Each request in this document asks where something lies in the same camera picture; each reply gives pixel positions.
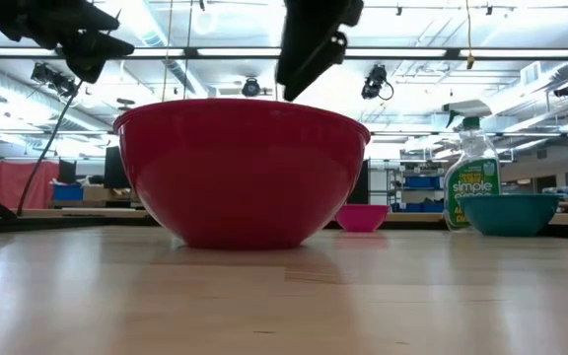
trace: security camera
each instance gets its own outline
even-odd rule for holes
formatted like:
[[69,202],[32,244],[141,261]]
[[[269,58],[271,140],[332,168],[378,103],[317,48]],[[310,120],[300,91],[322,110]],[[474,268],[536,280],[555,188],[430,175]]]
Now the security camera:
[[243,85],[242,93],[247,98],[253,98],[260,95],[260,85],[257,84],[257,79],[247,78]]

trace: ceiling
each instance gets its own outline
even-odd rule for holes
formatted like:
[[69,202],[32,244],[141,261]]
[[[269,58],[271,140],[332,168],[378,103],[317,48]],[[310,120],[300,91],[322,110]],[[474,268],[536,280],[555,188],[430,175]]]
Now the ceiling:
[[[205,3],[205,11],[202,11],[198,1],[176,0],[172,4],[170,0],[95,1],[96,6],[109,14],[122,10],[119,18],[121,27],[111,35],[136,47],[146,46],[143,36],[150,31],[156,31],[163,40],[161,46],[169,42],[171,46],[180,47],[279,46],[285,16],[281,0]],[[400,5],[403,3],[365,1],[366,7],[359,26],[343,29],[348,36],[349,46],[467,47],[470,38],[474,47],[568,48],[568,0],[523,1],[522,7],[517,5],[518,1],[469,0],[469,25],[465,0],[421,0],[408,2],[409,6]],[[490,15],[487,15],[488,6],[492,6]],[[15,47],[36,47],[36,44],[27,39],[9,41],[0,34],[0,46],[9,47],[7,50],[12,53]],[[73,76],[61,60],[0,58],[0,96],[5,98],[4,103],[0,103],[0,130],[46,129],[53,125],[54,117],[62,108],[62,100],[30,79],[38,62]],[[136,103],[134,107],[138,107],[162,99],[182,100],[199,96],[242,98],[240,90],[247,77],[257,78],[260,87],[268,89],[267,95],[261,95],[258,99],[281,100],[281,88],[276,88],[274,82],[274,59],[234,59],[231,56],[225,60],[178,60],[177,63],[203,91],[195,94],[186,91],[181,80],[172,72],[167,72],[160,60],[127,58],[111,61],[97,84],[83,86],[67,116],[66,129],[110,130],[110,125],[120,114],[118,108],[121,104],[117,99],[132,100]],[[365,78],[375,64],[385,65],[390,74],[389,82],[393,85],[394,95],[388,101],[361,98]],[[532,61],[513,58],[504,61],[477,60],[474,67],[467,70],[462,60],[345,60],[342,65],[333,66],[323,74],[300,95],[296,103],[340,112],[364,122],[376,132],[421,132],[446,129],[448,115],[442,112],[442,105],[479,100],[490,107],[490,112],[484,115],[492,113],[498,117],[486,118],[494,122],[489,127],[504,131],[548,110],[568,108],[568,98],[555,98],[549,94],[551,91],[521,90],[524,88],[521,70],[531,64]],[[559,65],[568,65],[568,60],[540,64],[541,80],[546,83],[550,80],[548,77],[552,70]],[[386,88],[384,95],[390,92]],[[558,114],[557,119],[546,116],[535,124],[511,131],[551,132],[567,124],[568,109]],[[14,144],[32,141],[33,146],[37,147],[41,142],[44,144],[46,138],[29,134],[6,134],[0,137],[5,138],[1,141],[14,141]],[[62,135],[61,138],[77,141],[74,146],[85,147],[86,152],[93,152],[94,155],[101,155],[102,149],[99,148],[106,144],[114,144],[109,142],[111,137],[105,134]],[[408,138],[408,134],[392,139],[405,146],[409,140],[413,141],[413,138]],[[518,139],[519,145],[528,141],[532,139]],[[428,138],[416,148],[444,151],[445,147],[439,143],[439,140]]]

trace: red bowl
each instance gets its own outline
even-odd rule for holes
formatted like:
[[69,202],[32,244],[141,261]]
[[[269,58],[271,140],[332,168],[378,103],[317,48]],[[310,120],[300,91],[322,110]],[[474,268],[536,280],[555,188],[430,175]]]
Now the red bowl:
[[340,114],[255,100],[142,106],[114,129],[146,209],[208,249],[297,247],[344,203],[370,141]]
[[381,227],[389,212],[384,205],[348,204],[336,214],[336,222],[345,232],[372,233]]

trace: table surface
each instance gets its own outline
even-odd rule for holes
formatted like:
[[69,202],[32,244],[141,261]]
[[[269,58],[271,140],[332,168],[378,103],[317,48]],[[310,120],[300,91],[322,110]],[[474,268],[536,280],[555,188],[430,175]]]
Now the table surface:
[[321,232],[224,252],[161,228],[1,234],[0,354],[568,355],[568,240]]

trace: simple green bottle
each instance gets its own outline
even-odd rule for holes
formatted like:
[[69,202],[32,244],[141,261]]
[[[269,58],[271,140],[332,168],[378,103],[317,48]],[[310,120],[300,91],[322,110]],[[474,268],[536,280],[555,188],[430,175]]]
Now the simple green bottle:
[[480,129],[479,117],[463,119],[460,140],[460,159],[444,179],[444,217],[450,230],[460,230],[470,225],[458,204],[459,196],[499,194],[501,191],[497,150]]

